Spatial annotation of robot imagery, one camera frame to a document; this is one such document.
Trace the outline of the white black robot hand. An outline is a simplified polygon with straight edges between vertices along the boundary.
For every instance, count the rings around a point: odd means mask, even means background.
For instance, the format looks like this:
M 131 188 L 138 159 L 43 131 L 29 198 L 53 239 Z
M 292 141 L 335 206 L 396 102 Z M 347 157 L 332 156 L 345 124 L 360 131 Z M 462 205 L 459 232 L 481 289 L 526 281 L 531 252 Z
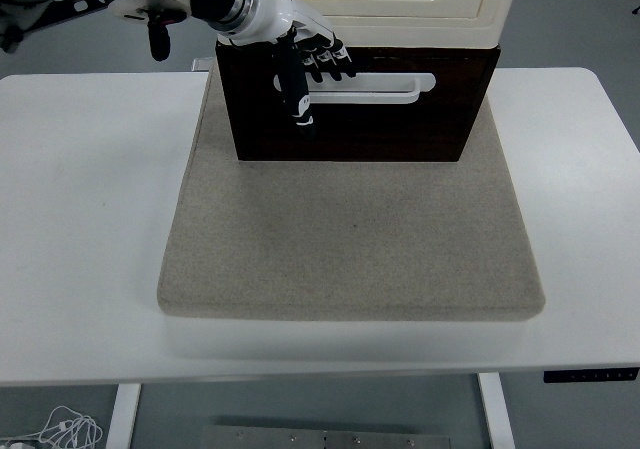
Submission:
M 307 139 L 316 135 L 307 79 L 335 81 L 356 70 L 329 20 L 297 0 L 242 0 L 236 27 L 226 33 L 238 47 L 270 50 L 284 105 Z

